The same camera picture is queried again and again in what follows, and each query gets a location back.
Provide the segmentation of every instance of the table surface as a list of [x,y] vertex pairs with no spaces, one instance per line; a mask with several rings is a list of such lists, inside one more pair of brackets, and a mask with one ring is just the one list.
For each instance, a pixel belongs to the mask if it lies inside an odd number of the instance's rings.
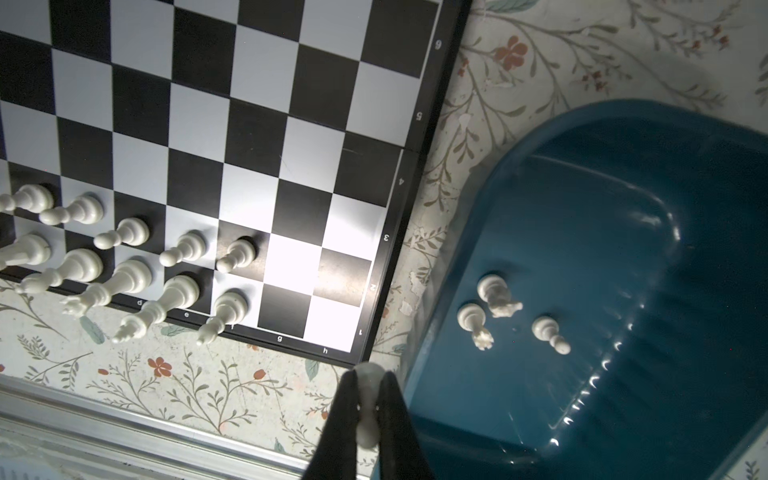
[[[552,116],[612,98],[653,99],[768,131],[766,23],[760,0],[476,1],[371,360],[398,368],[458,195],[490,151]],[[73,321],[60,314],[58,295],[8,287],[0,282],[2,374],[313,454],[343,369],[226,339],[199,348],[189,330],[169,325],[115,348],[103,332],[124,313],[98,307]],[[197,390],[188,403],[185,390]],[[766,440],[731,478],[748,480],[768,464]],[[375,459],[361,451],[359,472],[370,473]]]

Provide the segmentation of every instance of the blue plastic tray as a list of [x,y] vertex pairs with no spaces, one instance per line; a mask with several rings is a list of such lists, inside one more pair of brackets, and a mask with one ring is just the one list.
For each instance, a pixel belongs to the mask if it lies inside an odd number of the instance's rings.
[[[766,425],[768,139],[611,101],[489,171],[465,188],[403,357],[438,477],[721,475]],[[481,352],[456,312],[489,272],[525,308],[489,316]],[[570,355],[533,337],[543,313]]]

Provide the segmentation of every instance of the white square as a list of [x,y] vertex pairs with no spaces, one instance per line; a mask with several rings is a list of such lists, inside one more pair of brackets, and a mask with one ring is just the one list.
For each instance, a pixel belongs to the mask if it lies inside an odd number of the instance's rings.
[[298,51],[294,41],[238,25],[230,94],[287,113]]
[[7,101],[0,108],[7,160],[59,175],[56,117]]
[[46,268],[58,268],[61,262],[64,261],[64,255],[67,253],[66,240],[64,238],[64,229],[53,227],[52,225],[44,225],[40,222],[33,220],[27,220],[26,218],[13,217],[13,226],[16,230],[16,238],[27,233],[34,233],[40,237],[45,238],[48,245],[51,247],[51,258],[39,265],[22,265],[30,270],[41,272]]
[[371,0],[305,0],[299,40],[359,60],[370,12]]
[[51,44],[48,0],[0,0],[0,30]]
[[334,302],[320,296],[310,300],[304,341],[348,352],[352,349],[360,320],[360,307]]
[[272,231],[278,180],[245,168],[224,164],[219,218],[263,232]]
[[112,173],[116,191],[165,204],[168,147],[113,133]]
[[261,308],[261,292],[264,284],[258,280],[251,280],[238,275],[214,271],[214,302],[223,293],[235,290],[248,302],[248,312],[245,314],[241,325],[257,328],[259,326],[259,309]]
[[170,84],[168,147],[223,162],[229,114],[228,99]]
[[231,23],[237,23],[240,10],[240,0],[176,0],[174,5]]
[[11,174],[8,172],[8,161],[0,160],[0,194],[13,194],[11,192]]
[[174,6],[155,0],[112,0],[110,4],[112,62],[170,78]]
[[322,251],[317,245],[273,233],[266,251],[264,283],[312,295]]
[[418,78],[360,62],[346,129],[402,147],[418,94]]
[[76,197],[80,195],[90,195],[96,197],[104,209],[104,216],[96,223],[86,225],[76,221],[64,224],[64,229],[71,232],[82,233],[89,237],[96,237],[98,234],[114,230],[114,190],[103,187],[86,184],[79,180],[61,177],[61,204],[68,206]]
[[207,249],[198,260],[185,260],[192,265],[213,269],[216,266],[216,241],[219,236],[219,219],[188,212],[167,205],[165,207],[165,248],[166,250],[178,245],[181,235],[194,230],[201,235]]
[[333,192],[344,132],[288,117],[280,178]]
[[373,260],[385,218],[384,207],[334,194],[328,212],[323,248]]
[[165,267],[160,265],[160,255],[149,253],[128,245],[117,245],[114,248],[114,264],[120,265],[125,260],[140,260],[152,271],[152,283],[138,293],[126,293],[143,300],[157,300],[163,294],[165,284]]
[[112,130],[112,66],[54,49],[56,115]]

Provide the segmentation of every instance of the chessboard border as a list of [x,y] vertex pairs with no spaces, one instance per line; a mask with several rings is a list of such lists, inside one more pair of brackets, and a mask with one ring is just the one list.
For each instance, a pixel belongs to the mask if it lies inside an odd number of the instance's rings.
[[[373,261],[370,280],[366,285],[366,295],[362,302],[357,326],[359,334],[355,335],[351,350],[349,352],[334,350],[301,339],[284,337],[278,333],[241,325],[225,329],[221,336],[347,368],[368,360],[376,341],[376,332],[386,306],[389,287],[397,267],[397,259],[406,236],[427,155],[435,136],[443,99],[452,77],[453,65],[471,7],[472,0],[442,0],[439,6],[438,19],[432,33],[406,145],[402,149],[393,180],[379,248]],[[37,272],[21,266],[9,266],[0,272],[0,278],[19,282],[31,273]],[[48,290],[61,295],[76,295],[82,293],[85,287],[84,283],[66,280],[60,286]],[[121,294],[114,296],[108,306],[135,313],[141,308],[142,303],[143,300]],[[208,315],[202,313],[171,310],[168,312],[166,321],[196,329],[204,324],[207,318]]]

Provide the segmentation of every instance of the white pawn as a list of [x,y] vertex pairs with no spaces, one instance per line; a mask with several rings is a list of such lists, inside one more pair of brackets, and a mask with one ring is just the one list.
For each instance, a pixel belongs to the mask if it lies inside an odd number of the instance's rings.
[[486,275],[478,283],[478,295],[488,303],[488,310],[495,318],[512,316],[523,309],[523,304],[512,299],[507,283],[499,275]]
[[13,195],[0,195],[0,210],[12,211],[15,208],[39,214],[43,210],[53,208],[53,195],[40,185],[24,185]]
[[59,225],[73,220],[90,225],[104,217],[101,202],[90,195],[75,198],[69,207],[54,207],[40,213],[40,221],[46,225]]
[[64,298],[62,312],[80,317],[94,305],[107,305],[118,293],[138,293],[152,283],[152,272],[139,260],[126,260],[114,268],[112,278],[104,283],[92,283],[80,295]]
[[567,355],[571,352],[571,344],[560,335],[560,325],[550,316],[542,315],[531,325],[531,330],[536,338],[542,342],[549,342],[555,352]]
[[174,308],[189,308],[197,302],[200,287],[186,275],[176,275],[163,286],[163,294],[157,301],[144,302],[139,313],[123,317],[118,332],[112,337],[112,342],[127,342],[130,339],[141,338],[147,334],[147,329],[155,323],[165,320],[168,310]]
[[256,259],[256,249],[248,240],[235,240],[224,255],[216,262],[216,270],[229,273],[236,268],[249,266]]
[[248,313],[248,302],[242,295],[227,292],[214,302],[214,316],[197,331],[197,345],[213,342],[226,325],[237,325]]
[[0,270],[10,265],[39,265],[51,258],[51,246],[43,237],[28,233],[0,248]]
[[137,218],[124,218],[118,223],[117,230],[100,233],[94,238],[94,245],[108,250],[121,243],[136,247],[149,240],[149,227]]
[[15,288],[16,293],[40,293],[50,286],[59,286],[64,280],[91,282],[101,275],[104,264],[96,253],[78,248],[67,252],[59,268],[48,268],[43,273],[27,275]]
[[472,332],[472,341],[480,350],[493,346],[493,336],[483,327],[485,311],[477,303],[468,303],[458,311],[458,324],[468,332]]
[[179,237],[179,242],[175,247],[171,247],[160,254],[160,264],[162,266],[173,266],[182,260],[198,260],[205,255],[207,246],[205,240],[196,233],[188,232]]

